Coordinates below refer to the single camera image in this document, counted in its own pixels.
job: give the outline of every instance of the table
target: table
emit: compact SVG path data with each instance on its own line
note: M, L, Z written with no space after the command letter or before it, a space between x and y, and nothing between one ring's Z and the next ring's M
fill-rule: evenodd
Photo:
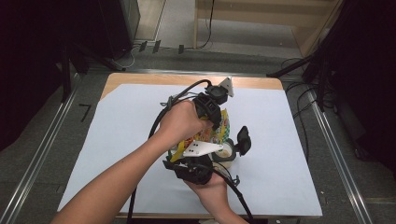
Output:
M303 56L317 46L326 29L338 17L342 0L216 0L213 20L287 25ZM197 47L198 19L209 19L211 0L195 0L194 40Z
M159 74L112 74L107 80L83 149L70 176L59 210L91 179L140 146L169 95L208 78L214 85L225 77ZM226 107L230 138L243 125L249 128L252 148L233 161L239 190L255 218L320 217L311 175L304 160L286 94L275 78L233 77L234 97ZM193 91L203 91L203 86ZM137 187L134 217L209 218L196 195L174 172L163 167L163 157L148 170ZM245 210L229 191L232 209ZM128 212L127 202L120 211Z

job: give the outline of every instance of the white paper sheet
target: white paper sheet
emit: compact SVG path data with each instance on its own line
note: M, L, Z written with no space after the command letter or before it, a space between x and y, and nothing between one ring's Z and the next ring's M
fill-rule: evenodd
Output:
M97 106L87 139L70 176L59 210L90 180L145 142L162 110L160 102L183 86L124 84ZM201 87L193 89L203 91ZM223 108L229 114L230 138L246 125L252 148L233 161L230 172L253 215L319 217L318 196L284 91L234 88ZM137 187L136 213L207 214L196 195L163 167L159 158ZM238 214L245 210L229 189ZM121 209L128 212L129 201Z

